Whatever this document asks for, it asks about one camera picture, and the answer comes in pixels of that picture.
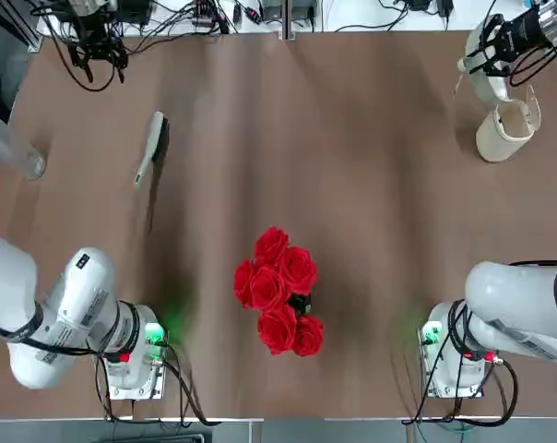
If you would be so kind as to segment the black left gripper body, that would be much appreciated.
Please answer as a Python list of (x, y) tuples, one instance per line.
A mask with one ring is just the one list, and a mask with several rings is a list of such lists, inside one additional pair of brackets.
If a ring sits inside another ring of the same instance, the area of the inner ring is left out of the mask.
[(120, 42), (114, 27), (115, 22), (111, 19), (80, 19), (77, 22), (77, 45), (84, 50), (89, 59), (108, 59), (109, 44)]

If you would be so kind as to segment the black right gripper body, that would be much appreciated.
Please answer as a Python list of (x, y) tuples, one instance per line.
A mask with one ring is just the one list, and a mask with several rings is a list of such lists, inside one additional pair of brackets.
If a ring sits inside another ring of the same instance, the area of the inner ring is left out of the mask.
[(523, 54), (545, 44), (539, 24), (539, 11), (530, 8), (501, 27), (501, 54)]

